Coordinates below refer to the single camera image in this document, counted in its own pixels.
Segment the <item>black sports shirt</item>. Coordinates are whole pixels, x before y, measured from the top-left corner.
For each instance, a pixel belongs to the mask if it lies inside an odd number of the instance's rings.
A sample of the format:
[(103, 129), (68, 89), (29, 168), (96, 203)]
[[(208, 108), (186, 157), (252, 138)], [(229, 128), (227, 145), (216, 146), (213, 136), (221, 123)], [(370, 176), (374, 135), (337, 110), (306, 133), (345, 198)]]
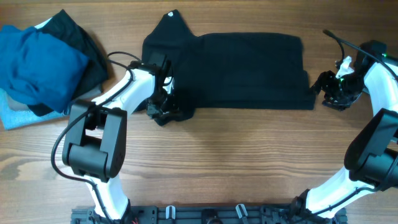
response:
[(174, 78), (163, 126), (193, 117), (197, 108), (312, 110), (299, 37), (267, 32), (195, 36), (178, 10), (170, 11), (144, 39), (142, 61), (155, 54), (170, 62)]

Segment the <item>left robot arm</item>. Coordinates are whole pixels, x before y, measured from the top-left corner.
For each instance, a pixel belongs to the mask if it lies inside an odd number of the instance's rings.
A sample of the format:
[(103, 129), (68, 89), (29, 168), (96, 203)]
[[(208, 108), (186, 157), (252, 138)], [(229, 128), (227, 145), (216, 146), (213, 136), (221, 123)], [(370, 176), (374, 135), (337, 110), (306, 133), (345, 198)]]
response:
[(65, 140), (63, 163), (84, 182), (94, 207), (72, 211), (72, 223), (136, 223), (124, 194), (119, 172), (126, 156), (127, 119), (145, 103), (147, 115), (164, 121), (180, 116), (172, 103), (171, 62), (161, 53), (132, 61), (124, 78), (110, 91), (91, 101), (76, 101), (69, 124), (60, 135)]

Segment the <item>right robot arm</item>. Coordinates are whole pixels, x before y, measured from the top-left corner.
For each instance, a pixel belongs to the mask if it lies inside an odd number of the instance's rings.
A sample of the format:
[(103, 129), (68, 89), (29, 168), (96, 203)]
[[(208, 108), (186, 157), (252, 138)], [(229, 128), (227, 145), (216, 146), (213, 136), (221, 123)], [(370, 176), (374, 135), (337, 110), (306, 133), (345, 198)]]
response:
[(355, 200), (397, 187), (397, 59), (386, 54), (386, 44), (370, 40), (353, 60), (343, 56), (338, 71), (323, 72), (313, 84), (324, 91), (323, 105), (343, 111), (363, 93), (371, 99), (373, 118), (349, 145), (343, 167), (320, 186), (295, 197), (287, 210), (290, 223), (333, 223), (337, 213)]

